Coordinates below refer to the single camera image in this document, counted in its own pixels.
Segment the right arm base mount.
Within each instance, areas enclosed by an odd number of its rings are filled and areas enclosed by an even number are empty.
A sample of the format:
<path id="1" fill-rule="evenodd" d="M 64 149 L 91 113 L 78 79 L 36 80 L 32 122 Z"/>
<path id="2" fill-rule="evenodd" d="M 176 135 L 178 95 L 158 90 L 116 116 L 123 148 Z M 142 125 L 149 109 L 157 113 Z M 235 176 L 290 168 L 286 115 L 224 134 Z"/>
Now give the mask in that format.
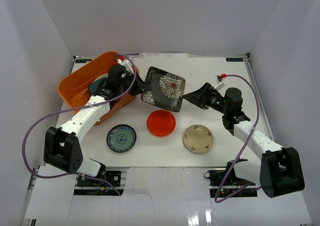
<path id="1" fill-rule="evenodd" d="M 233 161 L 229 161 L 226 164 L 226 167 L 213 168 L 211 170 L 208 170 L 203 175 L 205 179 L 209 180 L 210 197 L 214 198 L 216 193 L 219 192 L 218 198 L 225 198 L 228 195 L 236 192 L 237 190 L 244 188 L 247 184 L 248 184 L 248 187 L 243 189 L 241 192 L 233 195 L 232 197 L 257 197 L 258 192 L 257 192 L 256 184 L 237 177 L 234 169 L 228 175 L 222 188 L 218 190 L 220 183 L 222 182 L 225 174 L 227 173 L 232 163 Z"/>

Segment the teal square plate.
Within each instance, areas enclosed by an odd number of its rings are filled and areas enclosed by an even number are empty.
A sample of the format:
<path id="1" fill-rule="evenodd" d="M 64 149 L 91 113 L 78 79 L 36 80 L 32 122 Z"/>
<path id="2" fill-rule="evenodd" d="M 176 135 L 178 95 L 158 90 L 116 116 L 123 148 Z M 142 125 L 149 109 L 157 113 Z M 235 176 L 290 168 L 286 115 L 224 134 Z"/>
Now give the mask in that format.
<path id="1" fill-rule="evenodd" d="M 93 95 L 104 83 L 105 83 L 106 79 L 104 79 L 102 82 L 100 83 L 91 83 L 88 86 L 88 91 L 90 92 L 91 95 Z"/>

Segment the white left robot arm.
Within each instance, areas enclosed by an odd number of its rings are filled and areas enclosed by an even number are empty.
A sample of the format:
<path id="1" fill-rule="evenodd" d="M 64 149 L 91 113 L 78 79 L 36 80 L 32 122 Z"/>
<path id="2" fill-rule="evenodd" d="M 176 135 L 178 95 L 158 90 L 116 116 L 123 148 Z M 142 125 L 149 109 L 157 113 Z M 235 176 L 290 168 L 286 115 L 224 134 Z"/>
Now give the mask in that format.
<path id="1" fill-rule="evenodd" d="M 111 104 L 118 104 L 124 95 L 136 96 L 148 86 L 140 78 L 136 66 L 111 66 L 108 76 L 96 81 L 88 102 L 60 127 L 51 127 L 45 134 L 45 163 L 68 174 L 83 174 L 94 185 L 101 185 L 106 179 L 105 165 L 85 158 L 81 141 L 100 119 L 111 111 Z"/>

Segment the white round plate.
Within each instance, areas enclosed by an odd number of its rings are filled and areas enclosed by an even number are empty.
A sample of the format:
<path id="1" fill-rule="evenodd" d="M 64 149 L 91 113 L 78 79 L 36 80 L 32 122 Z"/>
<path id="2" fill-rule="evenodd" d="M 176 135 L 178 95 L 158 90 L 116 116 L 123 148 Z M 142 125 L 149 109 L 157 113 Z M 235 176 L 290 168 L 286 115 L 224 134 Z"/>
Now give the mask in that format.
<path id="1" fill-rule="evenodd" d="M 100 76 L 98 76 L 97 78 L 95 78 L 95 80 L 93 81 L 94 83 L 100 83 L 102 82 L 104 79 L 106 79 L 108 77 L 108 73 L 106 74 L 102 74 Z"/>

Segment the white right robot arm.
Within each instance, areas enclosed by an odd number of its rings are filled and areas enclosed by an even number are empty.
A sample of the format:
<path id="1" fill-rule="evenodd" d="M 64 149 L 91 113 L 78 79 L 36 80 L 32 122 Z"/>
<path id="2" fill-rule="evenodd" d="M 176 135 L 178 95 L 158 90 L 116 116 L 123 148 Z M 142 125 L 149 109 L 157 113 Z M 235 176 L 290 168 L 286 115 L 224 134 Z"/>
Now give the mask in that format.
<path id="1" fill-rule="evenodd" d="M 261 186 L 270 198 L 302 191 L 305 181 L 299 153 L 292 147 L 283 147 L 260 131 L 242 111 L 242 92 L 228 88 L 221 95 L 211 84 L 205 83 L 200 89 L 183 95 L 183 99 L 204 110 L 212 108 L 222 113 L 222 123 L 232 136 L 244 142 L 260 159 L 258 171 L 253 166 L 245 170 L 232 168 L 226 174 L 231 185 L 238 185 L 243 179 Z"/>

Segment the orange round plate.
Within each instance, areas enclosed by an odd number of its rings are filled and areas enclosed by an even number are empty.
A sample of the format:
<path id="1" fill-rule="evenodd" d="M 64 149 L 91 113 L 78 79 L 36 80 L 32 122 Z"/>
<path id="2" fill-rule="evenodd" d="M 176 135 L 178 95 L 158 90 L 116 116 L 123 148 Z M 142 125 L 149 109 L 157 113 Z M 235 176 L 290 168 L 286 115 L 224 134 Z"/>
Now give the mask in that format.
<path id="1" fill-rule="evenodd" d="M 152 135 L 165 137 L 175 130 L 176 119 L 169 111 L 156 110 L 148 116 L 146 126 Z"/>

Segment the beige patterned round plate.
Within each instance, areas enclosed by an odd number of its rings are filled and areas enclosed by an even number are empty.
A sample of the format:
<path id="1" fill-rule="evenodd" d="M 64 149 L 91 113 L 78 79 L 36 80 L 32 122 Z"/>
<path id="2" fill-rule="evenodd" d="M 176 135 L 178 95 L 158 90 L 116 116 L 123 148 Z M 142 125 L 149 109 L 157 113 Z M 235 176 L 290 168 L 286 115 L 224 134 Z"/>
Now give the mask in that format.
<path id="1" fill-rule="evenodd" d="M 183 133 L 183 143 L 185 147 L 197 154 L 209 152 L 214 145 L 213 133 L 203 125 L 189 126 Z"/>

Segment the blue white patterned plate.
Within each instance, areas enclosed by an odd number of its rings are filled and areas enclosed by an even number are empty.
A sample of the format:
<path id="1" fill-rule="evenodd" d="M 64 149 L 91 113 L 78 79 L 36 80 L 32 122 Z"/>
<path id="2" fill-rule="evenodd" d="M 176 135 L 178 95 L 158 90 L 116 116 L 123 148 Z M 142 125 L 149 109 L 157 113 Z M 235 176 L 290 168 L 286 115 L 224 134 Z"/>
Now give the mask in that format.
<path id="1" fill-rule="evenodd" d="M 136 131 L 129 125 L 119 124 L 107 134 L 106 143 L 116 153 L 124 153 L 133 148 L 137 140 Z"/>

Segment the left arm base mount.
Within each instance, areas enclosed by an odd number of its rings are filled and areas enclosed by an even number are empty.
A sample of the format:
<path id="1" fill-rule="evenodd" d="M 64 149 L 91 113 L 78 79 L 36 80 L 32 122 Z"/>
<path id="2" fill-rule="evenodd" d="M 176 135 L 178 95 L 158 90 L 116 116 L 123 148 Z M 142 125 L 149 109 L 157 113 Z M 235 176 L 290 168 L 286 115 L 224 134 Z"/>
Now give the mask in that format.
<path id="1" fill-rule="evenodd" d="M 109 168 L 100 175 L 100 180 L 93 180 L 79 175 L 75 181 L 74 195 L 80 196 L 121 196 L 126 184 L 127 170 Z"/>

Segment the black floral square plate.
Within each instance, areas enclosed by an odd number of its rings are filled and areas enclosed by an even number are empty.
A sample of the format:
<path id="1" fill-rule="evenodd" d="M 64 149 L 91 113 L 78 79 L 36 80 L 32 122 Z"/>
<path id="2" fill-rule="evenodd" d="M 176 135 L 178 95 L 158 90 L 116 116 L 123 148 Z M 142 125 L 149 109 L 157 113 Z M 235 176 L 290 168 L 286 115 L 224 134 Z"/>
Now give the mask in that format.
<path id="1" fill-rule="evenodd" d="M 141 100 L 171 112 L 179 112 L 182 96 L 185 93 L 186 80 L 165 70 L 150 67 L 144 82 L 149 90 L 141 93 Z"/>

